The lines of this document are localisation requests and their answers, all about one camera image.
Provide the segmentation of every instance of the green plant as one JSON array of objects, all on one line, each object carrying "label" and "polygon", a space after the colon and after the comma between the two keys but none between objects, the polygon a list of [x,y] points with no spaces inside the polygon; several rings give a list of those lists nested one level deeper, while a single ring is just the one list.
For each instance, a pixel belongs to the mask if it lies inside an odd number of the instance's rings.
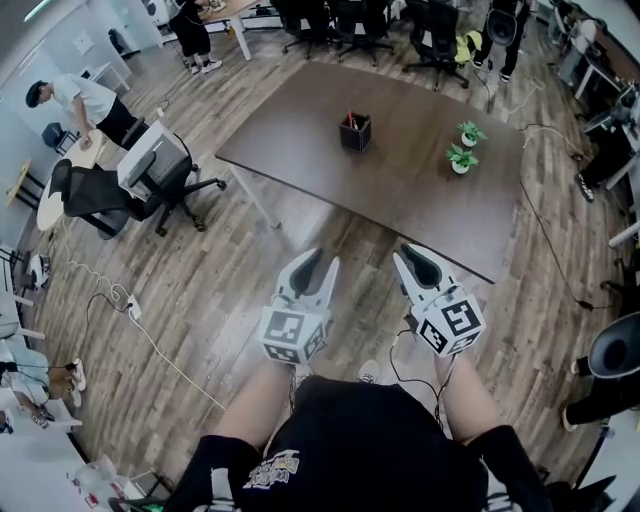
[{"label": "green plant", "polygon": [[458,125],[458,128],[462,133],[467,136],[472,142],[478,140],[487,140],[487,136],[471,121],[467,121],[466,123],[462,123]]},{"label": "green plant", "polygon": [[465,151],[455,144],[451,144],[451,149],[447,151],[447,158],[461,167],[471,167],[480,163],[471,151]]}]

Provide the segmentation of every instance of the black shirt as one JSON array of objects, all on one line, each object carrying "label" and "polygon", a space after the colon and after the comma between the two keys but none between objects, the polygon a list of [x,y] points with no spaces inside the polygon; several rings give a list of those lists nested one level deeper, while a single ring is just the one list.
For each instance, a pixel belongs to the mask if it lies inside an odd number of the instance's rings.
[{"label": "black shirt", "polygon": [[399,386],[321,377],[303,382],[264,458],[239,439],[200,440],[165,511],[212,502],[243,512],[552,510],[511,427],[463,446]]}]

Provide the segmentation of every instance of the round table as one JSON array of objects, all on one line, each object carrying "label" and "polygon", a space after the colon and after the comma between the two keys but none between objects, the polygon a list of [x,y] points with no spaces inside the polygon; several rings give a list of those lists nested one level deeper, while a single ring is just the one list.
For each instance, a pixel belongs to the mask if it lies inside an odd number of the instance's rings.
[{"label": "round table", "polygon": [[[83,150],[78,140],[65,153],[63,158],[71,160],[74,167],[84,167],[92,169],[100,156],[100,151],[105,143],[105,136],[100,130],[91,130],[89,136],[93,141],[89,149]],[[38,207],[37,224],[40,231],[51,229],[58,222],[64,213],[64,206],[60,199],[60,192],[56,192],[49,197],[49,188],[51,187],[51,178],[47,181]]]}]

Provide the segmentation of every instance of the potted plant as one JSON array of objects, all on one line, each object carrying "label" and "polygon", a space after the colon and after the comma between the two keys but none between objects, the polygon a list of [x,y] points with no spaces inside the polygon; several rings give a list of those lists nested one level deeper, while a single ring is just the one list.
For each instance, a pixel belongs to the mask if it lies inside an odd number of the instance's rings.
[{"label": "potted plant", "polygon": [[462,143],[468,148],[475,146],[479,140],[487,140],[487,136],[471,121],[459,124],[458,128],[462,132]]},{"label": "potted plant", "polygon": [[455,144],[451,144],[451,149],[447,151],[447,158],[451,161],[453,170],[458,174],[464,174],[469,170],[469,167],[480,163],[471,151],[465,151]]}]

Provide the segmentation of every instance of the pen holder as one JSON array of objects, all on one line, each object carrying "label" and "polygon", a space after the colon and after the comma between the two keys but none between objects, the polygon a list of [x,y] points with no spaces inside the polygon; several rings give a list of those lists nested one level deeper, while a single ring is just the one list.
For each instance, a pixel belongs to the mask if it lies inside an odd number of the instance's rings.
[{"label": "pen holder", "polygon": [[358,129],[349,126],[349,116],[340,124],[340,142],[346,148],[364,153],[371,142],[371,117],[353,114]]}]

